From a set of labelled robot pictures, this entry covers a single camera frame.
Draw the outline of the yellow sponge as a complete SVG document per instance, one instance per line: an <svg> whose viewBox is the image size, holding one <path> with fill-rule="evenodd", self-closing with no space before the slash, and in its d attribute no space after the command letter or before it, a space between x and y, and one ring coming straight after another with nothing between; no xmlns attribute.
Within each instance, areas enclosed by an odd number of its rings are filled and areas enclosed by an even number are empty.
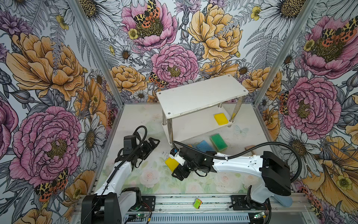
<svg viewBox="0 0 358 224"><path fill-rule="evenodd" d="M167 165L167 167L170 169L170 171L173 173L175 171L175 169L179 166L179 163L172 158L168 158L165 161L165 164Z"/></svg>
<svg viewBox="0 0 358 224"><path fill-rule="evenodd" d="M214 119L219 126L228 124L228 119L224 113L218 113L214 115Z"/></svg>

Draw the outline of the yellow sponge front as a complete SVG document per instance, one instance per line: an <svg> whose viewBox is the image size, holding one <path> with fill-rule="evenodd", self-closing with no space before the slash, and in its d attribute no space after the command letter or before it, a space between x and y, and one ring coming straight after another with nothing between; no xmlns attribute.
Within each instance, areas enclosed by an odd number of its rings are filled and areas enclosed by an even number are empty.
<svg viewBox="0 0 358 224"><path fill-rule="evenodd" d="M214 119L219 126L228 124L228 119L224 113L218 113L214 115Z"/></svg>

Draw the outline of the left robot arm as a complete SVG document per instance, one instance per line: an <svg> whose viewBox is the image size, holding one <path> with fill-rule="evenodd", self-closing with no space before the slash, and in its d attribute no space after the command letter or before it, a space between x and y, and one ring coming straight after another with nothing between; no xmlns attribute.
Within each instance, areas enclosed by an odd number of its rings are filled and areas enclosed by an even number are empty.
<svg viewBox="0 0 358 224"><path fill-rule="evenodd" d="M115 159L114 170L100 189L86 195L81 204L81 224L121 224L131 208L142 204L139 188L122 189L138 160L144 161L159 145L160 140L136 135L124 137L124 147Z"/></svg>

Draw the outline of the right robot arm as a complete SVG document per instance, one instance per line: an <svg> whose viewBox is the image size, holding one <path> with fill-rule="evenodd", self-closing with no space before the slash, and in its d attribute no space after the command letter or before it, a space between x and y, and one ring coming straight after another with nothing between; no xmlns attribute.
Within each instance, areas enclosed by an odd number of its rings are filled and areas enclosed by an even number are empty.
<svg viewBox="0 0 358 224"><path fill-rule="evenodd" d="M258 182L249 188L248 199L256 203L264 203L267 198L280 195L291 195L290 167L279 157L269 151L263 155L240 156L230 159L221 153L200 152L188 147L173 148L170 158L179 165L172 176L183 181L191 172L243 173L258 177Z"/></svg>

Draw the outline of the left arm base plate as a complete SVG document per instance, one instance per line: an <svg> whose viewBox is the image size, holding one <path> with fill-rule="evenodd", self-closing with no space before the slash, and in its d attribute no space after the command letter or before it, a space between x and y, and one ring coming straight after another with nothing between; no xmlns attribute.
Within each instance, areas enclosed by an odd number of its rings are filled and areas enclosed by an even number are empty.
<svg viewBox="0 0 358 224"><path fill-rule="evenodd" d="M142 196L141 202L132 206L129 212L153 212L155 210L156 196Z"/></svg>

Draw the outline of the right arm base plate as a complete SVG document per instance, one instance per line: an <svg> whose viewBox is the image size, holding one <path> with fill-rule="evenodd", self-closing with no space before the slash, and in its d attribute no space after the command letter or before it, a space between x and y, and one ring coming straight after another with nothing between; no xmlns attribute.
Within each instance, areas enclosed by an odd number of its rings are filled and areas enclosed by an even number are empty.
<svg viewBox="0 0 358 224"><path fill-rule="evenodd" d="M269 204L269 198L264 203L258 203L247 195L232 195L231 206L234 211L250 211L250 210L267 210Z"/></svg>

